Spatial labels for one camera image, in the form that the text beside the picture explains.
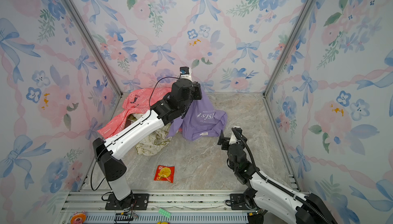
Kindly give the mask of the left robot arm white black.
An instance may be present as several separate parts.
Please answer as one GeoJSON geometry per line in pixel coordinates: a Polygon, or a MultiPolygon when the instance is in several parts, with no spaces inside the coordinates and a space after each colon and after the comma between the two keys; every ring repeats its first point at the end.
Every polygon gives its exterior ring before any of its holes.
{"type": "Polygon", "coordinates": [[[175,119],[184,118],[192,102],[202,99],[201,86],[187,78],[179,78],[161,100],[132,125],[105,140],[93,142],[95,162],[100,167],[117,201],[133,198],[125,177],[127,167],[122,158],[142,139],[175,119]]]}

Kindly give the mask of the purple t-shirt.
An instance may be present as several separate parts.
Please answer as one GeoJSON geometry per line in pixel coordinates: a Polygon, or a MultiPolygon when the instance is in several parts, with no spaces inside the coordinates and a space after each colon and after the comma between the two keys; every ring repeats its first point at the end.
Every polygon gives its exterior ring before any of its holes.
{"type": "Polygon", "coordinates": [[[225,129],[228,115],[225,111],[215,109],[209,97],[204,92],[201,100],[191,103],[184,118],[175,119],[168,137],[181,132],[184,139],[195,141],[201,137],[219,137],[225,129]]]}

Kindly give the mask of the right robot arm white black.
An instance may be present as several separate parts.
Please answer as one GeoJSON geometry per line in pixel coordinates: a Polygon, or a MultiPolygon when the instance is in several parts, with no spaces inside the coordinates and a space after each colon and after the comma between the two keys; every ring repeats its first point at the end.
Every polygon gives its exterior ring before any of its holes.
{"type": "Polygon", "coordinates": [[[247,186],[244,203],[250,209],[271,212],[288,224],[335,224],[337,221],[317,195],[292,190],[263,173],[242,135],[242,129],[233,127],[232,135],[220,133],[218,145],[227,152],[227,166],[237,180],[247,186]]]}

